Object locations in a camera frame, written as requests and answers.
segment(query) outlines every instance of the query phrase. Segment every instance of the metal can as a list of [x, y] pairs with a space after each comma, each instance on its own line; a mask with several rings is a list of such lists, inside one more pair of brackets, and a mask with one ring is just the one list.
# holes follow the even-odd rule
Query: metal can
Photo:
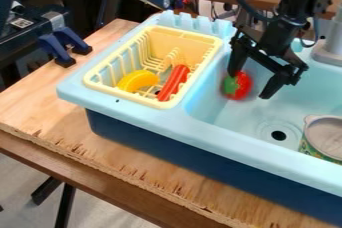
[[342, 165], [342, 117], [309, 115], [299, 151]]

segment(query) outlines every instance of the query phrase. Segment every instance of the yellow dish rack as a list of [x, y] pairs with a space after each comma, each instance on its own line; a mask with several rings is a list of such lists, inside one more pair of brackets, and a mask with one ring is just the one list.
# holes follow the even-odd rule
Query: yellow dish rack
[[[177, 105], [215, 56], [222, 40], [209, 35], [148, 26], [137, 33], [107, 58], [94, 66], [83, 77], [84, 84], [94, 90], [128, 99], [158, 109]], [[187, 81], [179, 85], [177, 94], [169, 101], [158, 101], [156, 94], [178, 64], [190, 69]], [[159, 83], [130, 93], [117, 87], [119, 81], [136, 70], [148, 70], [159, 77]]]

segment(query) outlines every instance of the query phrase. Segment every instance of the toy sink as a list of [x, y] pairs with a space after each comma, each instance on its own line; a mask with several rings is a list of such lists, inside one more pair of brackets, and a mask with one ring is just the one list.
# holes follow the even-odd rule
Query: toy sink
[[[117, 59], [125, 59], [124, 49], [133, 46], [130, 40], [151, 26], [181, 29], [194, 41], [201, 34], [200, 41], [211, 44], [195, 63], [180, 97], [174, 96], [169, 105], [160, 106], [153, 99], [155, 88], [130, 97], [114, 90], [113, 79], [108, 79], [113, 70], [103, 70], [104, 64], [112, 62], [115, 72], [112, 53], [122, 49]], [[66, 78], [58, 85], [58, 95], [86, 108], [92, 130], [101, 136], [341, 225], [342, 166], [297, 150], [305, 116], [342, 115], [342, 68], [311, 60], [311, 50], [302, 50], [294, 42], [294, 51], [310, 66], [297, 86], [285, 86], [269, 100], [258, 98], [272, 74], [249, 60], [244, 70], [254, 81], [250, 96], [244, 101], [228, 100], [221, 85], [234, 32], [227, 21], [210, 22], [205, 17], [192, 19], [188, 14], [166, 11], [149, 18]], [[99, 87], [87, 85], [85, 78]], [[112, 89], [100, 89], [106, 85]]]

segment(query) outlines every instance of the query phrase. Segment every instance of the sink basin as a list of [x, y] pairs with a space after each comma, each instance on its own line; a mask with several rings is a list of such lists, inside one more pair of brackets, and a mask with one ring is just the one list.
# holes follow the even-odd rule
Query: sink basin
[[310, 66], [309, 71], [298, 85], [284, 86], [269, 100], [260, 99], [258, 94], [273, 74], [253, 60], [244, 67], [254, 79], [248, 99], [233, 101], [222, 95], [228, 58], [221, 59], [203, 82], [205, 86], [186, 105], [187, 113], [219, 128], [297, 151], [305, 116], [342, 115], [342, 87], [337, 83], [342, 70], [313, 61], [310, 50], [299, 55]]
[[[208, 34], [224, 42], [177, 105], [157, 109], [84, 85], [87, 72], [151, 25]], [[205, 17], [192, 19], [172, 11], [155, 15], [66, 78], [57, 93], [86, 108], [91, 128], [101, 136], [179, 165], [188, 167], [188, 163], [189, 168], [205, 170], [205, 175], [223, 182], [240, 179], [235, 186], [256, 193], [262, 189], [262, 196], [341, 224], [342, 166], [297, 149], [305, 116], [342, 115], [342, 68], [313, 61], [311, 49], [302, 50], [294, 42], [294, 51], [310, 67], [297, 86], [284, 86], [269, 100], [258, 98], [272, 74], [248, 60], [244, 70], [253, 78], [253, 90], [243, 101], [228, 100], [220, 88], [227, 74], [228, 43], [234, 32], [227, 21], [212, 23]], [[313, 209], [312, 200], [321, 208]]]

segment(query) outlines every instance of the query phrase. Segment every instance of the toy tomato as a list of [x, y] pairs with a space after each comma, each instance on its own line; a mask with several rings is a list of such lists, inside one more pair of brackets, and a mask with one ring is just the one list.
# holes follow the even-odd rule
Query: toy tomato
[[228, 98], [242, 100], [252, 89], [253, 81], [247, 73], [239, 71], [232, 78], [229, 75], [223, 81], [223, 91]]

